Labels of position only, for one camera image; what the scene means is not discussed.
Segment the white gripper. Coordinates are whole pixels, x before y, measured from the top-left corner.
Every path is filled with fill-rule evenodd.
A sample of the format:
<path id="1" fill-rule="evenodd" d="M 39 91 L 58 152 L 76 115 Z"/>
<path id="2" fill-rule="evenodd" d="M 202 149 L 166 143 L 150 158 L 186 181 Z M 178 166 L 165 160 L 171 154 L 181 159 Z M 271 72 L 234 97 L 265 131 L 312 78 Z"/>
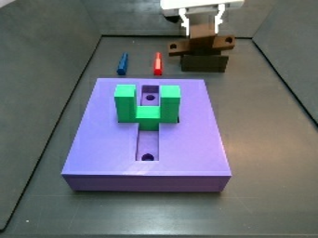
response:
<path id="1" fill-rule="evenodd" d="M 215 33 L 219 33 L 223 23 L 222 15 L 226 9 L 241 8 L 245 0 L 161 0 L 161 9 L 167 21 L 178 22 L 186 28 L 186 35 L 190 35 L 189 16 L 193 14 L 211 13 L 215 24 Z"/>

